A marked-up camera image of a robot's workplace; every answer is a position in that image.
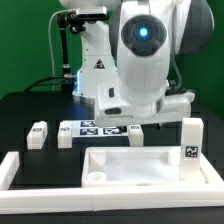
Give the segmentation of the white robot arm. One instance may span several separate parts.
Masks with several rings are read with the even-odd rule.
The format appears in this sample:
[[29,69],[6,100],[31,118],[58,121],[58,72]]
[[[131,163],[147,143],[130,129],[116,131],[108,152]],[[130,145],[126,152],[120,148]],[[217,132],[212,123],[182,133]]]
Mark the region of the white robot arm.
[[95,100],[99,127],[180,121],[194,94],[169,88],[173,57],[199,52],[210,41],[214,17],[207,0],[59,0],[80,19],[113,12],[109,42],[118,77],[100,83]]

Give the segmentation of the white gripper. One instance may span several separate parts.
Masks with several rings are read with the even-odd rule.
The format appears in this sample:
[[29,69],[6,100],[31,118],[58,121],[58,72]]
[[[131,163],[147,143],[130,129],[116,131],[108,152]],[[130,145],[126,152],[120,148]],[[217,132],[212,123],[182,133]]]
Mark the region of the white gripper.
[[136,105],[120,96],[117,82],[101,83],[97,90],[94,116],[98,127],[169,123],[191,115],[195,94],[168,95],[150,105]]

